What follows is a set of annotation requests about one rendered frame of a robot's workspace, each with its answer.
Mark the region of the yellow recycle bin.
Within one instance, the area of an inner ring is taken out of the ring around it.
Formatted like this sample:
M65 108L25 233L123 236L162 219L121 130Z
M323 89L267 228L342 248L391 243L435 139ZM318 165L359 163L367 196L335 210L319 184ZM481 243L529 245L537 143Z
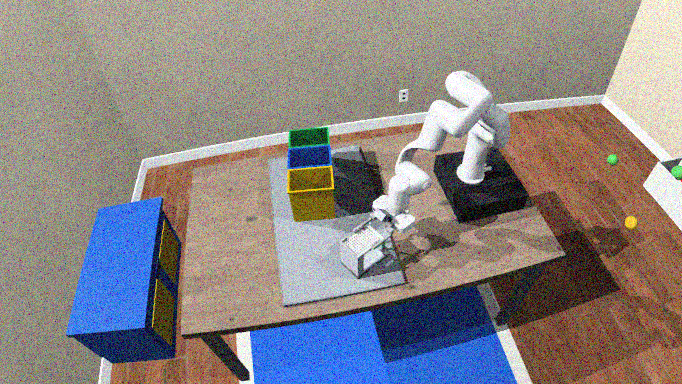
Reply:
M288 170L287 194L294 221L335 218L333 190L332 166Z

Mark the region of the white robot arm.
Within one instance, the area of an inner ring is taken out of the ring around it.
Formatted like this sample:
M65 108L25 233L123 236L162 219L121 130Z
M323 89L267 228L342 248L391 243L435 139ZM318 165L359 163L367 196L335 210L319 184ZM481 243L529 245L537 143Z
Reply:
M408 214L410 196L425 192L432 185L431 177L412 162L418 149L436 152L441 150L448 133L461 138L469 132L457 175L465 183L478 184L483 181L484 172L492 170L485 163L489 145L500 149L509 141L508 114L492 103L491 92L476 76L465 71L454 72L446 79L446 89L468 109L461 111L443 100L432 103L419 138L400 153L396 176L389 184L388 207L376 208L373 214L383 222L391 222L396 214Z

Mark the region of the blue open bin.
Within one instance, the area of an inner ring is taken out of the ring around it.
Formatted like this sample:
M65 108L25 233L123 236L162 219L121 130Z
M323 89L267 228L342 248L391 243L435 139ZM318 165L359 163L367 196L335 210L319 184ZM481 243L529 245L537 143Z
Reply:
M330 145L288 149L288 170L322 166L332 166Z

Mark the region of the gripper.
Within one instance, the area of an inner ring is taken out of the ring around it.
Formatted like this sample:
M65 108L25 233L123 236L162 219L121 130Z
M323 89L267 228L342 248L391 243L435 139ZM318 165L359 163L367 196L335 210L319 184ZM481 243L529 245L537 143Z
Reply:
M388 196L387 196L387 195L382 195L381 197L379 197L378 199L376 199L376 200L373 202L373 211L374 211L374 212L375 212L376 208L380 208L380 209L384 209L384 210L385 210L387 207L388 207ZM357 232L359 232L360 230L362 230L362 229L364 228L364 226L365 226L367 223L369 223L370 221L376 220L376 219L377 219L377 217L376 217L375 215L373 215L373 214L374 214L374 213L372 212L372 213L370 214L369 219L367 219L367 220L364 221L362 224L360 224L359 226L357 226L356 228L353 229L354 234L356 234ZM411 229L414 227L414 224L415 224L415 217L414 217L412 214L410 214L410 213L409 213L409 214L407 214L407 213L404 213L404 214L396 214L394 217L391 217L391 218L393 219L392 222L389 222L389 221L386 222L386 225L388 226L388 227L386 228L386 231L389 232L389 234L388 234L386 237L384 237L382 240L378 240L376 243L374 243L374 244L371 246L371 249L372 249L372 250L375 250L375 249L378 248L380 245L382 245L383 242L385 242L387 239L389 239L389 238L394 234L394 229L395 229L396 231L398 231L399 233L401 233L401 234L405 234L405 233L407 233L409 230L411 230ZM397 228L396 228L393 224L394 224ZM394 229L393 229L392 227L393 227ZM400 229L400 230L399 230L399 229Z

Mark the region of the green bin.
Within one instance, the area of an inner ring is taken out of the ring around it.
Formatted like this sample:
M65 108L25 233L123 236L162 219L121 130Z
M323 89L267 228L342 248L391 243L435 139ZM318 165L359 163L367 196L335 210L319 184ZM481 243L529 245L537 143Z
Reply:
M328 137L327 137L328 136ZM293 147L290 147L292 137ZM328 144L325 144L328 143ZM317 145L313 145L317 144ZM301 146L307 145L307 146ZM330 145L328 127L289 130L288 149Z

